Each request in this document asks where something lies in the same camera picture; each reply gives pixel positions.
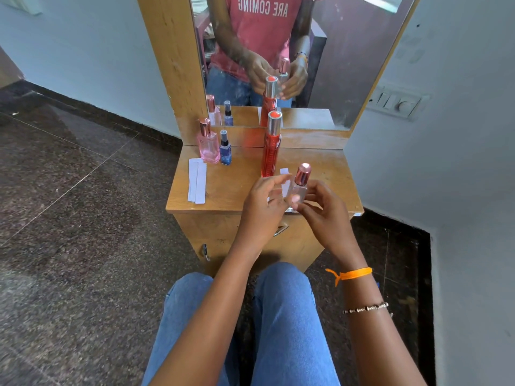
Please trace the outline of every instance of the granite floor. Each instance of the granite floor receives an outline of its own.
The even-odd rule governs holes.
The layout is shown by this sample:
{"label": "granite floor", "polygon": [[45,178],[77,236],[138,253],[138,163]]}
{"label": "granite floor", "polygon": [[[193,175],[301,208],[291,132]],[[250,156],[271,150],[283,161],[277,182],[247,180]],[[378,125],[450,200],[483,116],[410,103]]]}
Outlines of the granite floor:
{"label": "granite floor", "polygon": [[[0,384],[138,385],[166,292],[201,269],[164,209],[181,142],[32,89],[0,91]],[[352,225],[417,360],[418,243],[371,214]],[[306,275],[340,381],[355,385],[325,268],[326,252]]]}

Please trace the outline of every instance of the mirror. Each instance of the mirror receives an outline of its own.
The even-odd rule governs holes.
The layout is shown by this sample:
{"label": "mirror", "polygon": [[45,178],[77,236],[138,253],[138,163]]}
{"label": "mirror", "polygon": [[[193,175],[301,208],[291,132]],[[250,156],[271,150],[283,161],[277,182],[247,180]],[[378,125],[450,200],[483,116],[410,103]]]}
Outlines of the mirror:
{"label": "mirror", "polygon": [[235,120],[259,119],[265,93],[283,113],[318,110],[289,127],[350,129],[413,2],[191,0],[206,93],[222,119],[227,100]]}

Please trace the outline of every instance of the denim jeans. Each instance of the denim jeans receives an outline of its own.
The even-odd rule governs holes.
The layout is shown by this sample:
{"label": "denim jeans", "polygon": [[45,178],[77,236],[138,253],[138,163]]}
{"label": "denim jeans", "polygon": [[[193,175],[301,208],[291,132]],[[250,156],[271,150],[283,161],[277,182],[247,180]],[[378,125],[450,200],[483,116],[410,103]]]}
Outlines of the denim jeans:
{"label": "denim jeans", "polygon": [[[263,104],[263,97],[254,92],[250,83],[238,80],[235,76],[216,67],[209,69],[208,84],[205,87],[205,91],[209,95],[215,95],[215,104],[218,105],[223,105],[223,102],[226,100],[229,100],[231,105],[240,106],[252,105],[261,107]],[[277,100],[277,107],[290,108],[292,101],[293,98]]]}
{"label": "denim jeans", "polygon": [[[166,296],[156,342],[143,377],[147,386],[174,346],[213,279],[190,273]],[[308,278],[285,262],[269,266],[257,279],[253,307],[256,361],[252,386],[339,385]],[[234,339],[218,386],[239,384]]]}

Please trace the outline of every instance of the white wall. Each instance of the white wall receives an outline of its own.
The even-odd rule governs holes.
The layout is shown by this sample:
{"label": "white wall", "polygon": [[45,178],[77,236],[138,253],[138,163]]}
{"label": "white wall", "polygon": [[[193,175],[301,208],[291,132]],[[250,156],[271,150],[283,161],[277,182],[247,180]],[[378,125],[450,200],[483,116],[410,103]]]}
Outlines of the white wall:
{"label": "white wall", "polygon": [[414,123],[365,111],[345,147],[364,205],[435,238],[441,385],[512,383],[514,14],[515,0],[421,0],[383,80],[433,99]]}
{"label": "white wall", "polygon": [[179,135],[137,0],[39,3],[0,4],[0,46],[28,81]]}

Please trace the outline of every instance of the hand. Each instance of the hand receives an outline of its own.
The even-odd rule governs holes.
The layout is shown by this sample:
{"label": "hand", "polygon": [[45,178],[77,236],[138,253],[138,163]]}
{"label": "hand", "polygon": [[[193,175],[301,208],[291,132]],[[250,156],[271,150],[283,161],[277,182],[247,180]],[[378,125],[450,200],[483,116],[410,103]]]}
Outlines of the hand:
{"label": "hand", "polygon": [[284,212],[289,207],[283,199],[282,189],[276,186],[286,183],[290,178],[291,175],[286,174],[259,179],[243,203],[240,227],[233,246],[251,251],[255,256],[253,261],[274,236]]}
{"label": "hand", "polygon": [[292,207],[310,224],[318,242],[331,252],[346,271],[367,266],[352,232],[349,212],[345,202],[323,182],[307,182],[306,201],[316,202],[319,208],[308,203],[298,203],[299,195],[291,198]]}
{"label": "hand", "polygon": [[307,64],[304,57],[299,57],[290,65],[289,79],[281,87],[281,100],[288,100],[302,92],[307,82]]}
{"label": "hand", "polygon": [[254,92],[262,95],[265,91],[266,78],[275,75],[275,70],[265,58],[250,50],[247,50],[243,56],[243,68],[249,77]]}

